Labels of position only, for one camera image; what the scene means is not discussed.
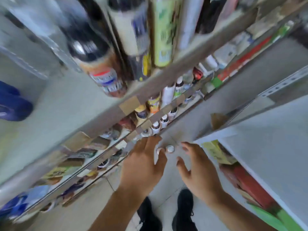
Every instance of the tiled floor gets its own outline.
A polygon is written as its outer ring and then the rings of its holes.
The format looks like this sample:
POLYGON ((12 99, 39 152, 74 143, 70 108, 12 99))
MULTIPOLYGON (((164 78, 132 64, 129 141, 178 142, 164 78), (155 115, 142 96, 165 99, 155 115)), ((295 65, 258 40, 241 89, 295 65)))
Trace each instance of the tiled floor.
MULTIPOLYGON (((179 120, 176 125, 163 133, 161 145, 175 145, 175 152, 169 154, 164 175, 150 194, 153 210, 163 223, 164 231, 171 231, 171 222, 177 210, 177 196, 184 183, 176 168, 176 156, 184 158, 187 167, 190 161, 179 146, 181 141, 193 141, 210 126, 210 114, 226 113, 246 101, 253 99, 268 87, 279 82, 294 72, 293 67, 306 65, 305 50, 290 39, 283 40, 279 45, 266 51, 261 58, 256 58, 251 65, 232 79, 227 86, 222 87, 209 100, 197 106, 192 112, 179 120)), ((244 199, 235 188, 218 172, 224 189, 240 203, 244 199)), ((119 184, 120 168, 103 179, 100 184, 89 190, 67 208, 60 206, 46 214, 40 214, 28 231, 87 231, 100 211, 106 205, 109 197, 119 184)), ((218 217, 200 200, 194 197, 194 216, 192 217, 199 231, 228 230, 218 217)), ((127 231, 137 231, 139 217, 135 214, 127 231)))

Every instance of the black sneaker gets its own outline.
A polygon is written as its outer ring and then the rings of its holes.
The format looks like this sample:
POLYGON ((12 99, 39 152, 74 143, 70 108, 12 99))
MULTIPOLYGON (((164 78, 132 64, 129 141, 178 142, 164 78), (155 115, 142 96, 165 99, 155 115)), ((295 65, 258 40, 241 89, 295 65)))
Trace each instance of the black sneaker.
POLYGON ((188 189, 181 190, 177 198, 177 212, 172 220, 173 231, 197 230, 192 221, 193 216, 193 195, 188 189))
POLYGON ((154 215, 152 211, 152 204, 148 197, 144 199, 144 201, 138 208, 137 214, 140 217, 140 223, 143 223, 140 231, 142 230, 162 231, 163 230, 163 225, 161 221, 154 215))

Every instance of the shoe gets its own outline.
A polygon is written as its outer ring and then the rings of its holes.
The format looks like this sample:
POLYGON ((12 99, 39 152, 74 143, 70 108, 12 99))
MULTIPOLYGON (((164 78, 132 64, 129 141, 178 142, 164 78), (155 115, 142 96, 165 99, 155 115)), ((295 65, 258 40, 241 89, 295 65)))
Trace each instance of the shoe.
POLYGON ((181 190, 177 198, 177 212, 172 220, 173 231, 183 230, 183 227, 190 227, 187 230, 197 230, 195 223, 192 221, 193 216, 193 195, 188 189, 181 190))
POLYGON ((140 222, 143 223, 140 230, 147 230, 147 227, 151 227, 151 230, 162 231, 163 225, 161 221, 154 215, 152 211, 152 204, 148 197, 144 199, 142 204, 137 210, 137 214, 140 217, 140 222))

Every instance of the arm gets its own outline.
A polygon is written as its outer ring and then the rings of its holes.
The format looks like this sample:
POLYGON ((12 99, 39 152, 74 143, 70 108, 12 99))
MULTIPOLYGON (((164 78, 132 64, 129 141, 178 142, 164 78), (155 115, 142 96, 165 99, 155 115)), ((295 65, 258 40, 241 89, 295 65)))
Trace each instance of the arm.
POLYGON ((139 140, 124 160, 118 189, 98 215, 89 231, 124 231, 146 196, 164 173, 167 157, 160 151, 154 164, 154 148, 160 136, 139 140))
POLYGON ((216 168, 199 145, 183 142, 182 146, 191 158, 191 171, 187 170, 180 157, 176 164, 184 183, 211 208, 230 231, 276 230, 223 190, 216 168))

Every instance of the red box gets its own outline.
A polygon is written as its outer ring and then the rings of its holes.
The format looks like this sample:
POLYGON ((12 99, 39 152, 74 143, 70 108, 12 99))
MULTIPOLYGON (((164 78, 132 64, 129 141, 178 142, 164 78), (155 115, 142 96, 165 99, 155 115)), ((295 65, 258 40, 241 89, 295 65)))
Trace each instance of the red box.
POLYGON ((267 210, 278 205, 239 163, 234 165, 220 165, 219 168, 234 187, 247 192, 263 209, 267 210))

